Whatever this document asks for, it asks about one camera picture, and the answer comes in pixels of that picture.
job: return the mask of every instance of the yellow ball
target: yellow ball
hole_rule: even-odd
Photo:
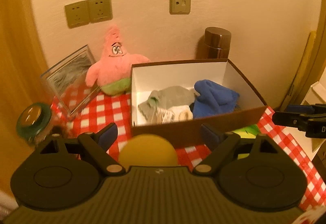
[[[175,149],[166,139],[152,134],[133,137],[121,150],[119,163],[129,166],[178,166]]]

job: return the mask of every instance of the ribbed black surface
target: ribbed black surface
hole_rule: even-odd
[[[302,212],[254,212],[227,200],[210,178],[186,167],[133,167],[107,178],[100,191],[77,207],[39,212],[20,207],[5,224],[289,224]]]

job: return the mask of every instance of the blue cloth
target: blue cloth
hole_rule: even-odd
[[[195,90],[200,96],[195,99],[194,118],[233,112],[239,98],[237,92],[209,80],[197,81]]]

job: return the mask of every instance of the open shoe box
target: open shoe box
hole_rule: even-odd
[[[152,90],[169,86],[193,89],[196,81],[208,79],[240,94],[240,111],[168,124],[147,124],[138,110]],[[241,71],[226,59],[183,60],[144,63],[132,66],[131,132],[156,134],[167,139],[175,148],[203,144],[202,124],[209,124],[221,132],[256,124],[267,105],[261,95]]]

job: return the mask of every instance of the grey cloth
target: grey cloth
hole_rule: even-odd
[[[138,105],[139,111],[147,121],[156,123],[156,109],[169,109],[172,106],[190,105],[195,101],[195,94],[181,86],[171,86],[160,91],[152,91],[147,101]]]

